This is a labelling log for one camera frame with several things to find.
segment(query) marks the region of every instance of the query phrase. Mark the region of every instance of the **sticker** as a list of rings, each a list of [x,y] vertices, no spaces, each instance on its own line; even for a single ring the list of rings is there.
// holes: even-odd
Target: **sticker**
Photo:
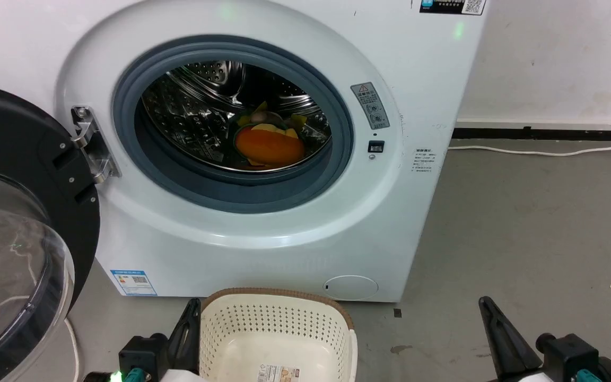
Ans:
[[[412,162],[412,172],[432,172],[435,168],[437,155],[432,149],[416,149],[414,152],[414,162]]]
[[[390,127],[386,109],[383,108],[383,103],[381,103],[381,99],[376,94],[376,89],[374,89],[374,85],[371,82],[353,85],[350,89],[355,93],[357,101],[362,106],[366,118],[369,120],[371,130]]]
[[[110,271],[127,296],[157,296],[143,271]]]
[[[299,382],[301,370],[262,363],[256,382]]]
[[[482,15],[486,0],[422,0],[419,12]]]

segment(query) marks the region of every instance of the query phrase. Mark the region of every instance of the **power cord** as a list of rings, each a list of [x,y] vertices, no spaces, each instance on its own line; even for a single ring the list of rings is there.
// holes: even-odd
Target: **power cord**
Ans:
[[[540,152],[540,151],[517,151],[517,150],[505,150],[496,147],[487,146],[450,146],[448,150],[488,150],[494,152],[502,152],[504,154],[519,154],[519,155],[544,155],[545,157],[571,157],[572,155],[585,154],[587,152],[599,152],[599,151],[611,151],[609,147],[598,147],[594,149],[579,150],[575,152]]]
[[[29,271],[30,277],[32,278],[32,283],[34,283],[34,285],[36,286],[37,278],[34,276],[34,271],[32,270],[32,255],[29,253],[20,254],[17,250],[17,248],[20,247],[20,244],[15,244],[15,242],[17,241],[18,241],[18,234],[15,235],[14,244],[11,244],[9,250],[15,253],[16,256],[27,258],[27,270]],[[8,302],[11,302],[11,301],[27,300],[28,298],[30,298],[29,295],[9,297],[3,300],[2,302],[0,302],[0,307],[6,305]],[[78,348],[77,336],[75,335],[75,329],[73,328],[72,323],[70,322],[70,319],[68,317],[65,317],[65,326],[67,326],[67,331],[68,333],[70,333],[70,341],[72,342],[72,351],[75,357],[75,375],[72,381],[78,382],[78,380],[80,379],[80,348]]]

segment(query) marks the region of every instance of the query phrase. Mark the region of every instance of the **green led light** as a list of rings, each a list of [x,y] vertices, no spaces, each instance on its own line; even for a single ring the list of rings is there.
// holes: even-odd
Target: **green led light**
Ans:
[[[112,373],[110,382],[121,382],[121,371]]]
[[[454,39],[456,41],[461,40],[461,36],[464,35],[464,24],[463,24],[463,22],[456,23],[456,27],[454,27],[454,32],[451,35],[452,35],[452,37],[454,37]]]
[[[224,3],[219,6],[219,15],[225,21],[235,20],[235,10],[232,5]]]

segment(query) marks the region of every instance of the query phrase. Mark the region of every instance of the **stainless steel drum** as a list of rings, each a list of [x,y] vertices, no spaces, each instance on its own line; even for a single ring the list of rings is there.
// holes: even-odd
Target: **stainless steel drum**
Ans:
[[[235,61],[208,61],[175,68],[153,82],[142,96],[143,106],[158,132],[177,150],[219,169],[275,172],[299,166],[330,140],[326,116],[298,86],[263,68]],[[284,119],[306,117],[296,131],[305,155],[283,167],[252,166],[235,150],[240,115],[263,102]]]

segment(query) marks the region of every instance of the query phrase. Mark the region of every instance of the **door hinge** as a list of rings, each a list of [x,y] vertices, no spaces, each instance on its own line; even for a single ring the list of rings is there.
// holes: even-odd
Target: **door hinge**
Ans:
[[[88,106],[75,106],[71,114],[75,125],[72,141],[82,150],[95,183],[102,183],[108,177],[120,177],[121,172],[102,137],[91,109]]]

